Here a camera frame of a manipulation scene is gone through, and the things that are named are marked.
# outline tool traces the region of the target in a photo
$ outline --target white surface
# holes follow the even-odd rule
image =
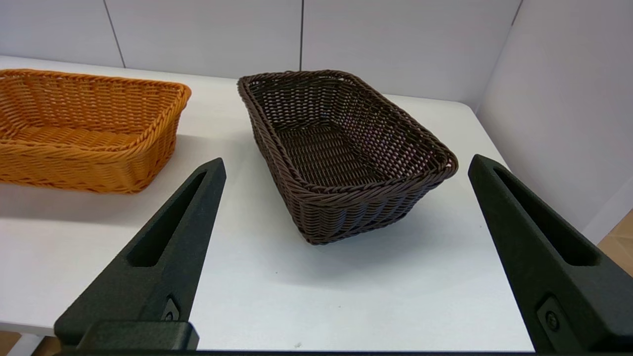
[[[49,330],[201,163],[227,182],[191,322],[200,349],[532,350],[467,177],[501,157],[472,111],[390,98],[457,155],[458,173],[402,221],[327,246],[305,243],[253,140],[235,80],[0,57],[32,67],[174,80],[193,95],[176,152],[135,196],[0,184],[0,322]]]
[[[107,0],[127,68],[239,78],[299,69],[301,0]]]
[[[18,342],[13,345],[6,356],[31,356],[33,351],[39,346],[44,339],[43,336],[33,334],[22,334]]]
[[[525,0],[479,111],[512,171],[594,243],[633,208],[632,14]]]
[[[1,0],[0,54],[123,66],[103,0]]]
[[[520,0],[306,0],[303,69],[476,108]]]

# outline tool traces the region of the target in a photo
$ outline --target braided basket rim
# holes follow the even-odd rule
[[[149,79],[134,79],[125,77],[113,77],[106,75],[93,75],[82,73],[68,73],[59,72],[54,70],[37,70],[30,68],[11,68],[0,70],[0,80],[5,77],[47,77],[47,78],[61,78],[74,80],[78,82],[110,82],[110,83],[133,83],[141,84],[148,87],[171,87],[178,91],[176,97],[172,100],[170,105],[162,110],[152,124],[139,134],[139,137],[131,143],[123,146],[111,145],[111,146],[96,146],[96,147],[83,147],[72,144],[51,144],[51,143],[35,143],[24,140],[13,139],[0,139],[0,147],[11,147],[13,151],[21,151],[24,154],[28,154],[34,148],[47,148],[51,153],[56,151],[69,152],[69,151],[83,151],[83,152],[99,152],[99,153],[112,153],[115,156],[125,155],[129,151],[133,151],[138,146],[145,144],[144,147],[150,147],[168,127],[166,121],[170,118],[169,113],[177,109],[178,106],[184,103],[183,108],[186,106],[187,101],[191,97],[191,89],[181,83],[165,82],[160,80]],[[158,131],[157,134],[151,135],[150,133]]]
[[[300,79],[301,77],[312,77],[315,75],[329,75],[329,76],[337,75],[340,77],[346,77],[347,79],[353,81],[356,85],[358,85],[361,88],[361,90],[364,90],[370,95],[372,95],[375,100],[381,101],[389,105],[408,124],[408,127],[410,129],[415,130],[417,133],[420,133],[420,134],[422,133],[426,134],[428,137],[426,137],[425,139],[428,139],[429,141],[431,141],[432,144],[437,146],[440,153],[442,154],[442,157],[444,158],[444,160],[441,162],[442,168],[433,168],[430,170],[426,170],[424,172],[420,172],[418,174],[407,175],[404,177],[388,179],[386,181],[373,182],[370,184],[360,184],[360,185],[355,185],[355,186],[329,186],[328,187],[328,186],[321,186],[321,185],[306,181],[301,175],[301,173],[299,172],[299,170],[292,163],[290,154],[288,154],[286,148],[282,144],[281,138],[279,138],[279,135],[277,134],[275,129],[272,127],[270,121],[268,120],[265,114],[264,109],[261,107],[259,102],[254,98],[253,92],[250,89],[250,83],[252,83],[255,80],[261,80],[261,79],[270,80],[270,79],[278,79],[281,77],[286,77],[286,78],[294,77],[296,80],[296,79]],[[398,105],[396,105],[391,100],[387,99],[384,95],[379,93],[377,90],[372,88],[364,80],[360,79],[359,77],[351,73],[347,73],[342,70],[267,72],[267,73],[260,73],[256,75],[248,75],[245,77],[241,77],[237,82],[237,86],[238,86],[239,94],[242,97],[242,100],[244,101],[244,103],[246,104],[249,114],[255,115],[258,119],[260,119],[263,122],[266,131],[271,136],[271,138],[275,141],[276,147],[274,147],[274,149],[276,149],[280,153],[280,156],[282,157],[284,161],[284,165],[286,166],[286,168],[288,168],[288,170],[292,174],[292,179],[296,183],[296,186],[304,190],[305,198],[308,198],[308,197],[312,198],[310,200],[313,200],[314,203],[319,203],[319,204],[323,203],[323,201],[320,201],[320,199],[322,199],[322,196],[324,194],[339,195],[339,194],[349,194],[349,193],[358,192],[358,191],[368,191],[372,189],[391,188],[394,186],[400,186],[406,182],[422,181],[426,177],[433,175],[434,177],[431,178],[431,180],[424,182],[424,185],[426,186],[432,185],[432,184],[442,182],[452,177],[458,170],[458,160],[455,154],[445,144],[440,142],[440,140],[437,137],[435,137],[435,135],[433,135],[431,131],[426,129],[422,124],[416,121],[411,115],[409,115],[407,112],[401,109]],[[256,112],[252,112],[252,110],[249,107],[250,105],[252,105],[256,109]],[[452,170],[451,174],[442,175],[443,172],[449,169]]]

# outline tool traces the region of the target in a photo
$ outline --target basket rim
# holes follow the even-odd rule
[[[319,184],[314,184],[314,183],[310,183],[306,181],[301,175],[301,173],[299,172],[299,170],[292,163],[292,160],[290,159],[290,154],[288,154],[287,150],[282,144],[281,139],[277,135],[277,132],[272,128],[270,121],[268,120],[268,117],[264,114],[263,108],[261,107],[260,103],[257,100],[255,100],[255,98],[253,97],[253,93],[249,85],[252,81],[257,80],[257,79],[277,79],[280,77],[288,77],[288,76],[305,77],[305,76],[312,76],[312,75],[333,75],[333,74],[351,79],[356,84],[358,84],[362,90],[369,92],[373,96],[374,99],[386,102],[388,105],[393,107],[399,115],[401,115],[402,117],[404,117],[404,119],[406,119],[405,121],[412,129],[416,131],[421,131],[421,130],[425,131],[429,135],[429,139],[432,140],[432,143],[438,146],[439,149],[442,149],[442,153],[443,153],[442,157],[444,159],[440,162],[439,166],[437,168],[433,168],[433,169],[430,169],[428,171],[421,172],[418,174],[407,175],[404,177],[388,179],[386,181],[373,182],[369,184],[362,184],[362,185],[355,185],[355,186],[321,186]],[[391,100],[387,99],[384,95],[379,93],[376,89],[372,88],[364,80],[360,79],[359,77],[351,73],[344,72],[342,70],[329,70],[329,69],[313,70],[313,71],[300,70],[300,71],[286,71],[286,72],[267,72],[267,73],[260,73],[260,74],[247,75],[247,76],[241,77],[237,81],[237,86],[238,86],[240,95],[242,96],[242,99],[244,101],[248,100],[257,109],[257,114],[259,118],[261,119],[261,121],[264,123],[266,131],[274,140],[275,148],[280,153],[280,156],[282,157],[286,168],[288,168],[289,172],[292,175],[292,178],[298,184],[298,186],[301,189],[304,189],[305,193],[307,194],[310,194],[310,195],[317,194],[319,196],[322,196],[323,194],[339,195],[339,194],[354,193],[358,191],[367,191],[367,190],[372,190],[372,189],[379,189],[382,193],[385,193],[384,192],[385,190],[387,191],[392,190],[410,181],[420,181],[420,184],[423,184],[423,185],[431,185],[438,182],[442,182],[452,177],[458,170],[458,160],[455,154],[445,144],[440,142],[440,140],[438,140],[438,138],[436,138],[435,135],[431,133],[431,131],[427,130],[424,126],[422,126],[419,122],[417,122],[411,115],[409,115],[407,112],[402,110],[398,105],[394,104]],[[452,169],[452,172],[448,175],[442,174],[443,172],[446,172],[448,168],[450,167],[449,163],[452,166],[454,166],[454,168]]]
[[[153,87],[172,87],[178,90],[178,94],[174,100],[170,103],[168,107],[160,112],[160,114],[152,121],[152,124],[147,127],[143,132],[139,134],[139,137],[131,143],[128,143],[123,146],[111,145],[111,146],[96,146],[96,147],[83,147],[76,146],[73,144],[53,144],[53,143],[35,143],[31,141],[24,140],[12,140],[12,139],[0,139],[0,147],[11,147],[15,151],[21,151],[22,153],[28,154],[34,149],[46,148],[53,152],[67,152],[67,151],[83,151],[83,152],[99,152],[99,153],[126,153],[128,151],[135,150],[136,147],[149,142],[148,146],[153,144],[160,134],[167,128],[167,122],[175,119],[175,115],[171,115],[173,112],[182,111],[187,106],[187,101],[191,97],[191,88],[189,86],[176,83],[176,82],[165,82],[161,80],[149,80],[149,79],[137,79],[137,78],[126,78],[126,77],[112,77],[107,75],[93,75],[93,74],[83,74],[83,73],[68,73],[68,72],[58,72],[54,70],[38,70],[38,69],[30,69],[30,68],[9,68],[0,70],[0,79],[2,77],[12,75],[12,76],[37,76],[37,77],[54,77],[54,78],[63,78],[70,79],[75,81],[95,81],[98,80],[100,82],[112,82],[112,83],[135,83],[141,84],[144,86],[153,86]]]

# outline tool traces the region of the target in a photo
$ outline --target table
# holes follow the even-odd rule
[[[193,91],[173,158],[137,195],[0,184],[0,329],[52,335],[184,179],[220,156],[228,178],[190,318],[200,349],[533,351],[467,177],[475,153],[503,159],[466,105],[387,96],[453,150],[459,172],[397,224],[311,246],[257,150],[235,79],[5,56],[0,68]]]

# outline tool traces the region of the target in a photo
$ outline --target brown wicker basket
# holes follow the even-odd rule
[[[349,73],[263,73],[237,85],[288,211],[314,245],[402,219],[457,171],[433,134]]]
[[[0,182],[137,193],[169,161],[183,84],[0,70]]]

